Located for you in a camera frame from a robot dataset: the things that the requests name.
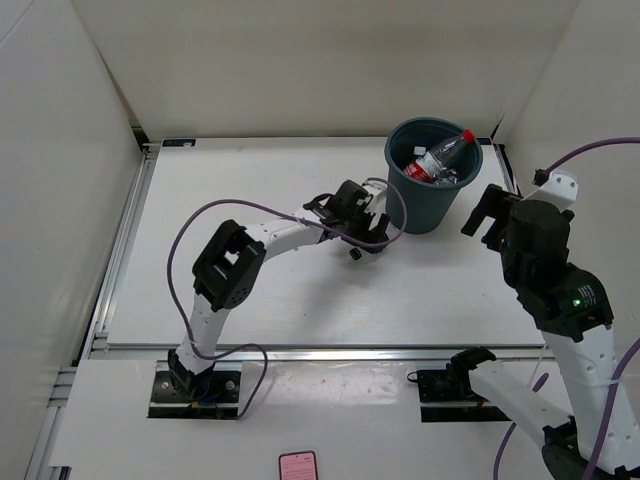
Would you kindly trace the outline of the blue label plastic bottle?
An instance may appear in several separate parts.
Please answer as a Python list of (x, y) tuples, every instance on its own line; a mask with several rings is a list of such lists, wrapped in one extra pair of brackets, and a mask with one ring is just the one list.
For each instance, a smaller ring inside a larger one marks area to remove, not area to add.
[(455, 169), (442, 169), (434, 175), (432, 183), (439, 186), (451, 186), (457, 184), (459, 179), (459, 174)]

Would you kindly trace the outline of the red label plastic bottle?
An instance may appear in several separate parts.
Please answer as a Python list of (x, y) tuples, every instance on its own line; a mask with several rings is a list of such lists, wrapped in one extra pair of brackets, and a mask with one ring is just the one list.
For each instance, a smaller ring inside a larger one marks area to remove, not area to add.
[(466, 149), (476, 140), (475, 135), (468, 129), (460, 135), (443, 140), (423, 156), (415, 156), (404, 169), (403, 173), (415, 180), (432, 183), (434, 175), (442, 169), (455, 169), (454, 165), (461, 158)]

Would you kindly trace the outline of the black label plastic bottle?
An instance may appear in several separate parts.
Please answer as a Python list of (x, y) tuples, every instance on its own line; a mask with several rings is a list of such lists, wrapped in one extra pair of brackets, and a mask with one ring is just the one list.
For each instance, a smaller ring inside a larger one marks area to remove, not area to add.
[(362, 253), (358, 248), (352, 248), (349, 251), (349, 255), (355, 261), (358, 261), (358, 260), (360, 260), (362, 258)]

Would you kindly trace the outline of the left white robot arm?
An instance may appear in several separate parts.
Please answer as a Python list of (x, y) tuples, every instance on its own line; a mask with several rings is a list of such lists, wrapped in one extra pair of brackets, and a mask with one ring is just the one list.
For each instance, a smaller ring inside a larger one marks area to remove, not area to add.
[(177, 308), (186, 333), (168, 354), (172, 386), (190, 401), (214, 393), (217, 344), (233, 309), (248, 299), (262, 266), (297, 250), (340, 239), (378, 254), (392, 241), (388, 215), (379, 206), (389, 188), (380, 180), (344, 181), (337, 192), (314, 197), (292, 214), (251, 226), (234, 220), (220, 224), (192, 266), (193, 307)]

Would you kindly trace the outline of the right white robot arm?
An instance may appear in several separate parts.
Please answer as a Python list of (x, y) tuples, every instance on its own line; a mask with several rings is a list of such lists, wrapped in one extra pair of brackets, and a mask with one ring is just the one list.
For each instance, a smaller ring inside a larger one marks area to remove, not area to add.
[(571, 189), (522, 198), (489, 185), (462, 228), (472, 236), (493, 219), (482, 241), (499, 253), (506, 284), (551, 350), (571, 409), (546, 401), (484, 347), (451, 358), (449, 387), (460, 399), (479, 396), (501, 410), (538, 447), (555, 479), (636, 479), (639, 422), (623, 373), (639, 346), (616, 356), (606, 290), (568, 260), (575, 197)]

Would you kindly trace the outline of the dark green plastic bin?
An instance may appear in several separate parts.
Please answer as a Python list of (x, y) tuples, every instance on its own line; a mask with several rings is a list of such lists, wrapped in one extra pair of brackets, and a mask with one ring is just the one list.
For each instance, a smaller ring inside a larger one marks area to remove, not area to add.
[(404, 227), (410, 234), (425, 234), (435, 230), (458, 193), (476, 179), (483, 164), (483, 153), (478, 142), (465, 147), (456, 160), (453, 168), (458, 174), (458, 181), (452, 185), (425, 183), (403, 172), (416, 158), (415, 147), (431, 149), (462, 132), (461, 126), (450, 121), (418, 117), (404, 121), (389, 134), (384, 156), (388, 166), (388, 181), (398, 192), (388, 194), (386, 214), (395, 227)]

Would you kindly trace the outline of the pink smartphone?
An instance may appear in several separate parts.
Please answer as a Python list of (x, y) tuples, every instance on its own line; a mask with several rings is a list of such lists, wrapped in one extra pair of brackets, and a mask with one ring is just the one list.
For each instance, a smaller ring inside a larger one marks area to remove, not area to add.
[(318, 480), (316, 455), (313, 451), (281, 454), (278, 459), (280, 480)]

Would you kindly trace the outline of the aluminium table edge rail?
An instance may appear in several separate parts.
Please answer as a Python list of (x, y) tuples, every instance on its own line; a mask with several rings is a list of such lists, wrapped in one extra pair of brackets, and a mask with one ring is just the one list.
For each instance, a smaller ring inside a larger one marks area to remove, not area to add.
[[(293, 348), (265, 347), (272, 361), (433, 361), (450, 359), (465, 347), (452, 348)], [(541, 346), (489, 347), (501, 360), (534, 361), (539, 357), (552, 360), (553, 354)], [(167, 359), (168, 347), (122, 347), (96, 340), (85, 355), (90, 360), (159, 360)]]

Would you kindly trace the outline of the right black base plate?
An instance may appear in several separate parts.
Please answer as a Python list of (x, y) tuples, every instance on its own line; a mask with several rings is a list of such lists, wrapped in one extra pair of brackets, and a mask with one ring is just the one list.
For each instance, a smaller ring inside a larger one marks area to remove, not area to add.
[(422, 423), (508, 422), (496, 406), (464, 389), (451, 367), (420, 369), (406, 375), (418, 389)]

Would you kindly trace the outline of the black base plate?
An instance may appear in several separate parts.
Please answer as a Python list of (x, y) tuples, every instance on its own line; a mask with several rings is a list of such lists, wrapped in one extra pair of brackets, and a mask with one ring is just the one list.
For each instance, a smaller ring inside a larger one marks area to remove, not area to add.
[(496, 406), (464, 389), (451, 367), (420, 369), (406, 375), (418, 389), (422, 423), (508, 422)]
[(184, 396), (173, 385), (169, 368), (158, 364), (147, 409), (150, 419), (234, 420), (238, 415), (241, 372), (214, 370), (212, 380)]

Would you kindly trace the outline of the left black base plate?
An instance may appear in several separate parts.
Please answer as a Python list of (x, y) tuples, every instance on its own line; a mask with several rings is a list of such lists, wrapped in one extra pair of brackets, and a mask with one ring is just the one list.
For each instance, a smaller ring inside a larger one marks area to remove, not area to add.
[(184, 396), (173, 385), (169, 368), (158, 364), (147, 409), (150, 419), (234, 420), (238, 415), (241, 372), (214, 370), (212, 380)]

